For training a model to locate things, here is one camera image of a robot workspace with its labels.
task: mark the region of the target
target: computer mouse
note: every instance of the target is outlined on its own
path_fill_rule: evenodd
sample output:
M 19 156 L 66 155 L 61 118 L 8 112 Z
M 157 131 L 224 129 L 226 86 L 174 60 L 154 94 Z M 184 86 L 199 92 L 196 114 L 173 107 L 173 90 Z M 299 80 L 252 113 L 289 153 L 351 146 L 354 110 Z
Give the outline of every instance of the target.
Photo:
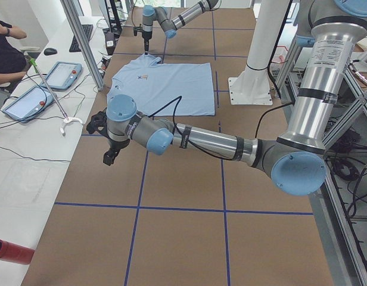
M 55 55 L 58 51 L 54 48 L 47 48 L 44 50 L 45 55 Z

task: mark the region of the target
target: industrial robot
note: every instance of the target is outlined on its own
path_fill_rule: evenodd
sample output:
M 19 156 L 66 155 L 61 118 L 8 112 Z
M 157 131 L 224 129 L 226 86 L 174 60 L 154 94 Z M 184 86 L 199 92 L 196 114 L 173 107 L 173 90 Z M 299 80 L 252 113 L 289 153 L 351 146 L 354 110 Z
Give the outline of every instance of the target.
M 262 5 L 264 1 L 267 7 L 280 2 L 262 0 Z M 172 38 L 179 28 L 211 11 L 217 2 L 202 0 L 173 20 L 168 19 L 162 7 L 146 7 L 141 28 L 145 52 L 149 50 L 153 21 L 158 21 L 166 36 Z M 106 111 L 92 116 L 88 131 L 108 138 L 110 149 L 104 155 L 107 165 L 114 163 L 130 140 L 157 155 L 175 145 L 196 148 L 224 160 L 246 162 L 265 172 L 279 189 L 292 195 L 310 194 L 325 180 L 322 137 L 354 46 L 366 35 L 367 0 L 300 1 L 297 40 L 299 45 L 313 46 L 312 55 L 288 129 L 276 140 L 244 139 L 166 119 L 153 120 L 137 110 L 131 94 L 109 98 Z

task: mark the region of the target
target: white desk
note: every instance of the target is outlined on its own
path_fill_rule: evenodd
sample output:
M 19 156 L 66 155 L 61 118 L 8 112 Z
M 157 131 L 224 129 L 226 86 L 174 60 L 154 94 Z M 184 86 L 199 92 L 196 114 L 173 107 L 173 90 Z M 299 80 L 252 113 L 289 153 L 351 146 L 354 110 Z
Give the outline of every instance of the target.
M 102 57 L 100 52 L 106 54 L 104 34 L 97 28 L 99 19 L 100 17 L 80 19 L 82 24 L 94 25 L 90 46 L 96 63 Z M 82 53 L 69 53 L 72 37 L 69 23 L 65 21 L 47 45 L 47 47 L 56 48 L 58 53 L 50 56 L 44 56 L 42 53 L 36 60 L 44 73 L 47 73 L 56 61 L 81 63 L 82 74 L 68 91 L 78 85 L 89 73 Z M 34 69 L 31 68 L 29 74 L 34 73 Z M 35 81 L 41 82 L 39 77 L 35 77 Z M 19 84 L 12 96 L 20 96 L 34 85 L 31 80 L 26 80 Z M 77 90 L 85 94 L 86 98 L 76 117 L 86 122 L 96 97 L 92 77 L 88 76 Z M 68 91 L 57 94 L 62 97 Z M 81 100 L 82 96 L 73 91 L 69 98 L 62 99 L 60 102 L 67 114 L 72 116 Z M 38 117 L 51 116 L 61 116 L 56 104 L 48 107 Z M 11 121 L 9 117 L 0 113 L 0 123 L 9 121 Z M 66 136 L 62 137 L 59 131 L 61 124 L 62 119 L 54 118 L 34 120 L 25 124 L 18 123 L 0 129 L 0 146 L 26 157 L 71 160 L 83 126 L 78 122 L 67 125 Z M 36 248 L 68 166 L 68 162 L 24 160 L 9 151 L 0 149 L 0 239 Z M 27 268 L 28 266 L 0 261 L 0 285 L 20 285 Z

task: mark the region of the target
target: person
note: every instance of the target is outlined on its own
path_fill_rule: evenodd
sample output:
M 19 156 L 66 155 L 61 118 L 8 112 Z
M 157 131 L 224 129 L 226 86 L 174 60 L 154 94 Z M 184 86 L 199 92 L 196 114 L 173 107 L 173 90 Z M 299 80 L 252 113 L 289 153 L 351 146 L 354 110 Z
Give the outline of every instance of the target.
M 24 39 L 27 35 L 19 27 L 0 20 L 0 84 L 10 82 L 11 89 L 14 89 L 30 65 L 26 57 L 8 43 L 7 37 Z

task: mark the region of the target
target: tablet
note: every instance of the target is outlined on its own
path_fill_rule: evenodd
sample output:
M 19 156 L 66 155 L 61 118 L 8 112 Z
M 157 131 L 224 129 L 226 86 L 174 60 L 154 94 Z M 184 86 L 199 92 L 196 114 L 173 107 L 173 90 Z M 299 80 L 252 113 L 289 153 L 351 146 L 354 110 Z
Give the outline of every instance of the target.
M 47 89 L 34 86 L 13 101 L 3 112 L 15 120 L 28 122 L 54 101 Z
M 58 61 L 54 64 L 45 79 L 52 89 L 65 91 L 73 84 L 81 71 L 81 64 Z M 44 83 L 41 83 L 40 86 L 43 88 L 46 87 Z

